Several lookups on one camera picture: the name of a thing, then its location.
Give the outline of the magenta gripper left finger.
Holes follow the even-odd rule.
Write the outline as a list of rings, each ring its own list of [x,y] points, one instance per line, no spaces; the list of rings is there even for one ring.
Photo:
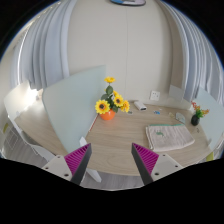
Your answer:
[[[91,144],[88,143],[66,156],[56,155],[43,167],[43,170],[79,185],[85,174],[91,154]]]

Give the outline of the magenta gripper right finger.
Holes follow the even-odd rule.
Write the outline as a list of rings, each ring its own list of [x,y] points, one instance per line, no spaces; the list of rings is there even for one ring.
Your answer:
[[[133,143],[132,156],[145,185],[182,169],[182,166],[166,153],[161,155]]]

